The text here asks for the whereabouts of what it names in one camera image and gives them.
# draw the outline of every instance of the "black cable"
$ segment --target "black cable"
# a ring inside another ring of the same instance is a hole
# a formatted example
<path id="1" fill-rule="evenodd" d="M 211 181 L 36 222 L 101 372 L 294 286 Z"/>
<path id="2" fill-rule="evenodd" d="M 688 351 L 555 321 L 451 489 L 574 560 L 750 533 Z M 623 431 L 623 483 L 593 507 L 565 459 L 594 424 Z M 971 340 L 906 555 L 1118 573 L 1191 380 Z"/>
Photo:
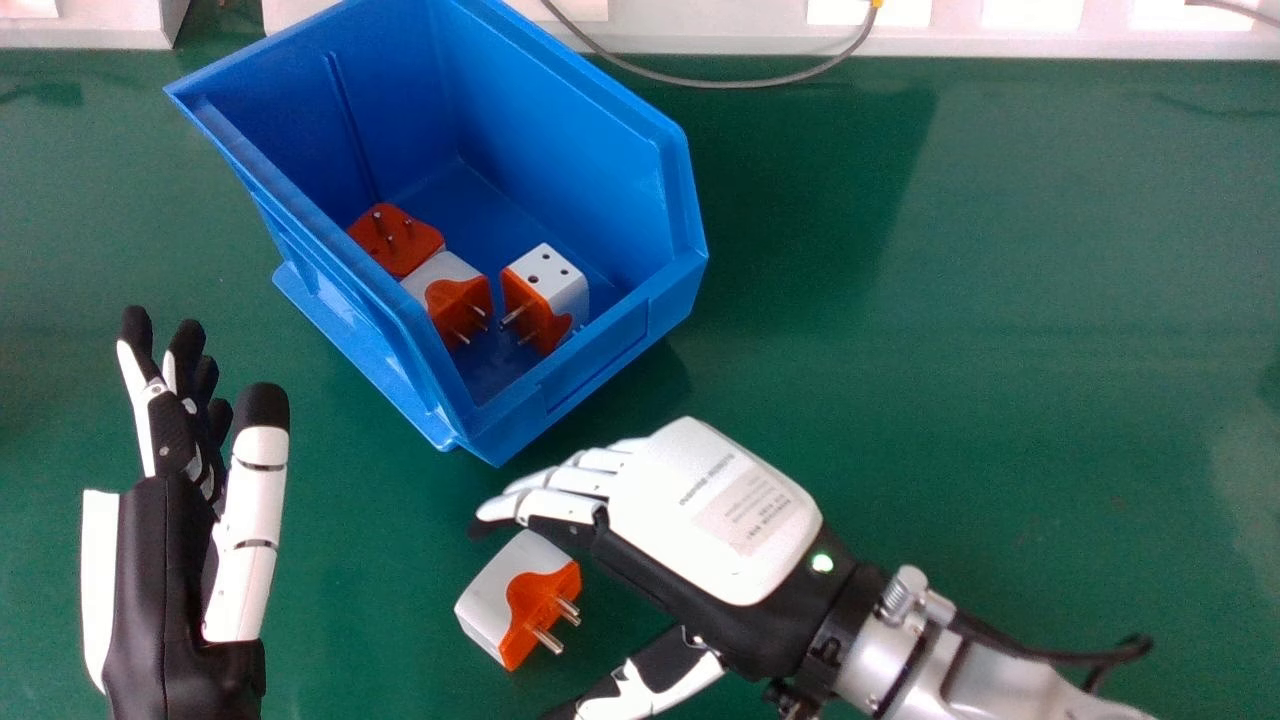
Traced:
<path id="1" fill-rule="evenodd" d="M 561 22 L 575 37 L 582 41 L 584 45 L 590 47 L 596 55 L 604 58 L 609 63 L 635 73 L 640 77 L 646 77 L 649 79 L 655 79 L 658 82 L 666 82 L 668 85 L 678 85 L 681 87 L 698 87 L 703 90 L 755 90 L 760 87 L 777 87 L 780 85 L 790 85 L 794 82 L 800 82 L 809 79 L 812 77 L 820 76 L 822 73 L 835 68 L 840 63 L 849 59 L 863 42 L 867 41 L 867 36 L 872 33 L 872 27 L 876 24 L 876 12 L 878 10 L 877 4 L 873 1 L 867 10 L 867 17 L 863 18 L 863 24 L 858 28 L 858 35 L 850 41 L 849 46 L 840 51 L 835 58 L 831 58 L 823 63 L 819 63 L 809 69 L 800 70 L 796 73 L 778 76 L 772 78 L 760 79 L 698 79 L 686 78 L 680 76 L 668 76 L 667 73 L 659 73 L 657 70 L 650 70 L 649 68 L 641 68 L 635 63 L 623 60 L 622 58 L 614 55 L 613 53 L 605 50 L 599 42 L 596 42 L 590 35 L 577 27 L 577 23 L 568 19 L 568 17 L 561 12 L 559 8 L 552 0 L 541 0 L 543 5 L 556 15 L 556 19 Z"/>
<path id="2" fill-rule="evenodd" d="M 1097 692 L 1102 685 L 1106 674 L 1116 665 L 1133 662 L 1151 652 L 1155 642 L 1149 635 L 1129 635 L 1111 650 L 1097 652 L 1071 652 L 1061 650 L 1041 650 L 1028 647 L 1012 637 L 997 630 L 984 620 L 975 618 L 964 610 L 957 610 L 947 629 L 961 638 L 977 642 L 1024 660 L 1047 662 L 1050 665 L 1089 667 L 1089 675 L 1084 680 L 1084 691 Z"/>
<path id="3" fill-rule="evenodd" d="M 1199 5 L 1202 8 L 1217 8 L 1219 10 L 1226 10 L 1228 13 L 1235 13 L 1238 15 L 1244 15 L 1247 18 L 1253 18 L 1260 23 L 1266 23 L 1271 27 L 1280 27 L 1280 18 L 1272 18 L 1266 13 L 1260 13 L 1253 8 L 1245 8 L 1244 5 L 1236 5 L 1235 3 L 1229 3 L 1228 0 L 1183 0 L 1184 5 Z"/>

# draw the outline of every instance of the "robotic arm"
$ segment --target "robotic arm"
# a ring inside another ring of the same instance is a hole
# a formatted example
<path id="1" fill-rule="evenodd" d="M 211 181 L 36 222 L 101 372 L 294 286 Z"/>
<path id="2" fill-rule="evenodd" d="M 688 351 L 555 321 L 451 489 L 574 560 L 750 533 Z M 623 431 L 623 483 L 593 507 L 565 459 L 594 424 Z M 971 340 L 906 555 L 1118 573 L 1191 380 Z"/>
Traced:
<path id="1" fill-rule="evenodd" d="M 157 366 L 141 307 L 125 310 L 116 341 L 142 479 L 123 495 L 84 491 L 81 541 L 84 661 L 115 720 L 256 720 L 266 692 L 259 632 L 280 537 L 288 398 L 250 386 L 232 427 L 204 345 L 187 320 Z"/>
<path id="2" fill-rule="evenodd" d="M 786 720 L 836 697 L 887 720 L 1151 720 L 1092 694 L 1148 639 L 1027 648 L 918 569 L 859 562 L 800 486 L 691 418 L 512 483 L 474 532 L 507 524 L 585 548 L 680 623 L 549 719 L 648 717 L 731 670 L 771 679 Z M 1094 667 L 1087 689 L 1053 667 L 1068 664 Z"/>

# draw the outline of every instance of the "orange and white plug adapter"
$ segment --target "orange and white plug adapter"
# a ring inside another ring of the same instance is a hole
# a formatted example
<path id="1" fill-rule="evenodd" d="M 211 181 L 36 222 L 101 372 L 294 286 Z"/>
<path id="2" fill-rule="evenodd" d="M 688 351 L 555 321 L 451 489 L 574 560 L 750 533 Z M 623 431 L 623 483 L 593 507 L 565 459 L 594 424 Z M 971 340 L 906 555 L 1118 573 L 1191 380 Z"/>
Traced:
<path id="1" fill-rule="evenodd" d="M 347 228 L 356 241 L 396 279 L 444 249 L 444 236 L 390 202 L 379 202 Z"/>
<path id="2" fill-rule="evenodd" d="M 401 281 L 401 287 L 426 307 L 444 347 L 451 352 L 462 345 L 471 345 L 476 333 L 489 329 L 493 314 L 489 278 L 448 250 L 440 250 L 422 263 Z"/>
<path id="3" fill-rule="evenodd" d="M 506 315 L 498 328 L 513 328 L 517 345 L 544 356 L 586 324 L 586 275 L 545 242 L 503 268 L 502 295 Z"/>
<path id="4" fill-rule="evenodd" d="M 453 606 L 462 632 L 508 671 L 541 643 L 553 653 L 564 644 L 550 634 L 563 619 L 581 624 L 573 605 L 582 592 L 577 562 L 532 530 L 521 530 L 480 570 Z"/>

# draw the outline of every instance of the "blue storage container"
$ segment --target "blue storage container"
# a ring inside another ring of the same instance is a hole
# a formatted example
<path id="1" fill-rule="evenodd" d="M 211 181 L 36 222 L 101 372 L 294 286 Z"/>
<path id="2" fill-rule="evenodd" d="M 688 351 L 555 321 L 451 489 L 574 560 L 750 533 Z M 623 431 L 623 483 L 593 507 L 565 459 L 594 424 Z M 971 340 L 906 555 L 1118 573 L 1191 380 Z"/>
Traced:
<path id="1" fill-rule="evenodd" d="M 353 0 L 166 91 L 248 187 L 275 284 L 438 448 L 500 465 L 689 315 L 707 265 L 671 119 L 498 0 Z M 388 201 L 490 278 L 548 242 L 590 282 L 552 355 L 451 355 L 343 228 Z"/>

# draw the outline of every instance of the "green table surface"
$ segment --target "green table surface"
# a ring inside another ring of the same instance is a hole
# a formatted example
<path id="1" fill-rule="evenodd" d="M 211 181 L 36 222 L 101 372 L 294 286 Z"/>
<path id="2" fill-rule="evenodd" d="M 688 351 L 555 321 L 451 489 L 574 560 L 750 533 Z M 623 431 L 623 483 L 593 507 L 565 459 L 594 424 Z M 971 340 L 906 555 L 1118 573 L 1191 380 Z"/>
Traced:
<path id="1" fill-rule="evenodd" d="M 247 193 L 161 86 L 173 53 L 0 53 L 0 717 L 99 717 L 84 487 L 137 471 L 120 309 L 209 328 L 227 393 L 293 401 L 269 719 L 532 717 L 666 624 L 588 569 L 585 623 L 508 675 L 453 602 L 472 509 L 573 450 L 705 419 L 865 559 L 1029 643 L 1142 630 L 1106 692 L 1162 720 L 1280 712 L 1280 70 L 855 59 L 803 87 L 627 79 L 689 133 L 712 261 L 692 316 L 506 468 L 439 454 L 269 277 Z M 804 59 L 650 59 L 765 74 Z M 672 717 L 769 717 L 728 678 Z M 854 717 L 847 707 L 832 717 Z"/>

